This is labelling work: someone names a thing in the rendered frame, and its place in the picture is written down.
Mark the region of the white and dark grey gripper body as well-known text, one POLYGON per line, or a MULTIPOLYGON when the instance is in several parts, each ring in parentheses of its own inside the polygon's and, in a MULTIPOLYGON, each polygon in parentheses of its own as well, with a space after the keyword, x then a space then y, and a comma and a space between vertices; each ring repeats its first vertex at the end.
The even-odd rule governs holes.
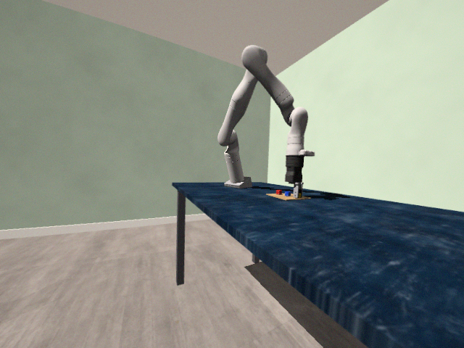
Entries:
POLYGON ((303 149, 305 149, 304 144, 287 144, 285 182, 302 182, 302 168, 304 167, 304 156, 315 156, 314 152, 303 149))

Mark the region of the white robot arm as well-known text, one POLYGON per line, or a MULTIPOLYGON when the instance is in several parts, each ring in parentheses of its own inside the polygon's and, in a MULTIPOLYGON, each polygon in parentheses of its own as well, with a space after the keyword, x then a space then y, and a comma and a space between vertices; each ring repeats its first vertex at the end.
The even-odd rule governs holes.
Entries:
POLYGON ((239 141, 234 128, 244 116, 258 81, 278 105, 285 122, 291 127, 287 144, 304 144, 308 121, 307 110, 303 107, 294 108, 293 96, 266 65, 268 60, 266 50, 255 45, 248 46, 243 51, 241 60, 246 68, 246 73, 233 93, 225 120, 217 137, 221 146, 227 146, 224 155, 231 183, 240 183, 244 180, 239 156, 239 141))

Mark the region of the tan square mat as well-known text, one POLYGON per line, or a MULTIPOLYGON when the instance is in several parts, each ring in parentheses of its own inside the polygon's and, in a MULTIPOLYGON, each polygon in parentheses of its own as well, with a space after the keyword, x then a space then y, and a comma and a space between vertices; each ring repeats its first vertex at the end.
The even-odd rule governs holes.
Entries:
POLYGON ((299 199, 311 199, 309 197, 305 197, 303 196, 302 198, 294 198, 293 197, 293 194, 291 194, 291 196, 285 196, 285 194, 266 194, 268 196, 273 196, 273 197, 276 197, 276 198, 279 198, 279 199, 283 199, 283 200, 299 200, 299 199))

